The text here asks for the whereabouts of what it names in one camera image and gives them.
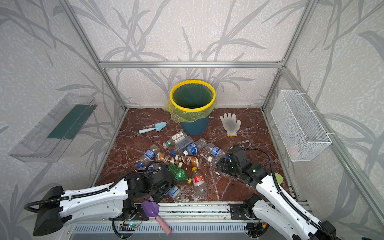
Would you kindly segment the clear unlabelled bottle white cap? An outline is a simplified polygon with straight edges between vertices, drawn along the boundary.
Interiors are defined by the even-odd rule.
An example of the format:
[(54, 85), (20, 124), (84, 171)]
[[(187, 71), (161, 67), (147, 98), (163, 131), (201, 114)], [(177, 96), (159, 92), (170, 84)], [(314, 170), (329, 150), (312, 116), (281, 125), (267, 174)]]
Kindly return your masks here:
[(220, 157), (208, 157), (208, 162), (213, 165), (217, 169), (218, 172), (223, 171), (223, 163), (225, 162), (225, 158)]

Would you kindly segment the clear bottle red label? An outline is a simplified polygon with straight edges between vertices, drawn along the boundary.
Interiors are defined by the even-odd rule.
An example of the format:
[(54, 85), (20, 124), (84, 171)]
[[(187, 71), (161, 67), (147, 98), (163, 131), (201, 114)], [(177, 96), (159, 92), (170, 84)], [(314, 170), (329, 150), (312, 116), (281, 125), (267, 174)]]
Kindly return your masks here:
[(192, 179), (193, 179), (195, 192), (199, 197), (203, 198), (208, 193), (207, 184), (205, 182), (204, 176), (199, 172), (197, 167), (193, 167), (192, 171), (193, 171)]

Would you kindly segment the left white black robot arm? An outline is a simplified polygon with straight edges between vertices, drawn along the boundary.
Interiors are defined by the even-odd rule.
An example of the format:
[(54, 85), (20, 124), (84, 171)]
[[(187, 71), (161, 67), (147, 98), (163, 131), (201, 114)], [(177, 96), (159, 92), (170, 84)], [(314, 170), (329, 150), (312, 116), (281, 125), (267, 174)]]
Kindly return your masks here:
[(40, 237), (81, 221), (126, 220), (138, 212), (135, 199), (151, 196), (159, 203), (175, 184), (168, 170), (131, 171), (113, 183), (88, 189), (53, 187), (42, 200), (24, 209), (37, 214), (33, 236)]

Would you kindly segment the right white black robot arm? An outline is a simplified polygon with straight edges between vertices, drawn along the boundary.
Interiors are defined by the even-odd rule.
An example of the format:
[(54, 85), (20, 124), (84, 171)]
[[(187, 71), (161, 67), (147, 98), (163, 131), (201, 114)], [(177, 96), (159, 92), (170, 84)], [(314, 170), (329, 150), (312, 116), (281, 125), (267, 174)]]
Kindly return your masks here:
[(304, 209), (278, 183), (273, 160), (267, 169), (253, 163), (246, 149), (234, 145), (228, 156), (216, 162), (218, 172), (227, 174), (258, 191), (244, 200), (234, 213), (249, 220), (260, 220), (287, 240), (336, 240), (336, 229), (328, 221), (320, 221)]

